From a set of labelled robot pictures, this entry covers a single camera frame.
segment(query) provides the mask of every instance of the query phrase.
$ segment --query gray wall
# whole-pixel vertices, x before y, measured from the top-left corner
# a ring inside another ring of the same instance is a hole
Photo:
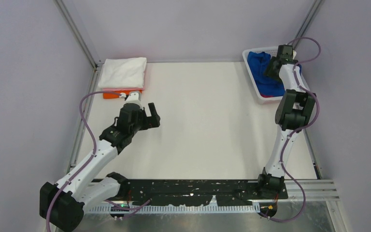
[[[149,61],[242,60],[292,39],[313,0],[65,0],[91,53]]]
[[[89,62],[51,0],[0,0],[0,232],[35,232],[64,174]]]
[[[310,138],[353,229],[371,231],[371,1],[327,0],[307,36],[323,49],[303,69],[321,102]],[[301,42],[299,59],[314,56],[314,48]]]

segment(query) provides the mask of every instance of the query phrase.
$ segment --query blue fabric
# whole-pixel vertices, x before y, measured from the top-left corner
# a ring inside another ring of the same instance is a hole
[[[278,97],[285,93],[284,85],[270,77],[264,76],[265,69],[271,60],[271,55],[265,52],[248,53],[248,65],[250,67],[255,84],[263,97]]]

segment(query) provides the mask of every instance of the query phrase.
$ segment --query folded cloth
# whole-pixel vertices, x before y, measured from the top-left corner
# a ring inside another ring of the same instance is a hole
[[[264,75],[271,60],[271,55],[265,52],[248,53],[247,62],[258,91],[263,97],[279,97],[285,93],[284,84]]]
[[[98,87],[115,90],[143,89],[146,58],[106,59]]]

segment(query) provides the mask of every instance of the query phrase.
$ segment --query white table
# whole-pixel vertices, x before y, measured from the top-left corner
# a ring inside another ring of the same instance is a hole
[[[274,145],[278,104],[257,103],[244,63],[148,63],[145,73],[142,104],[155,103],[161,126],[139,131],[96,178],[110,172],[152,179],[258,177]],[[97,138],[123,103],[95,96],[88,123]],[[85,131],[78,161],[92,148]],[[303,133],[287,169],[295,178],[316,179]]]

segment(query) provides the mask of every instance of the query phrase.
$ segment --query gray floor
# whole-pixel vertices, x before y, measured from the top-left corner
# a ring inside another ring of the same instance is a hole
[[[276,218],[290,218],[301,202],[278,203]],[[114,221],[108,215],[85,216],[75,230],[96,232],[334,232],[325,202],[308,202],[303,215],[289,223],[268,221],[257,214],[136,215]]]

